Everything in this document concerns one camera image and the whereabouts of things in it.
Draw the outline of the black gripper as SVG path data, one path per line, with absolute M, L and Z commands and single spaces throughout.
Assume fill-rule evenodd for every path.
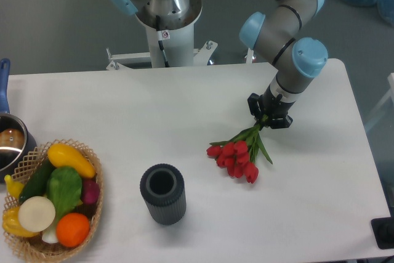
M 267 126 L 271 129 L 285 129 L 292 124 L 292 118 L 288 112 L 294 102 L 283 101 L 281 94 L 275 97 L 269 87 L 262 95 L 252 93 L 247 98 L 247 103 L 249 111 L 256 121 L 261 121 L 263 115 L 270 118 L 267 121 Z

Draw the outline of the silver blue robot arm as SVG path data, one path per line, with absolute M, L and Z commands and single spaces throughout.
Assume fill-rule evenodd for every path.
M 145 27 L 155 68 L 185 67 L 194 62 L 194 24 L 201 0 L 110 0 L 122 13 L 136 16 Z M 324 0 L 276 0 L 267 16 L 252 14 L 239 32 L 241 42 L 262 56 L 277 73 L 262 95 L 248 98 L 251 115 L 262 126 L 287 128 L 289 109 L 317 77 L 328 59 L 326 47 L 296 34 L 322 8 Z

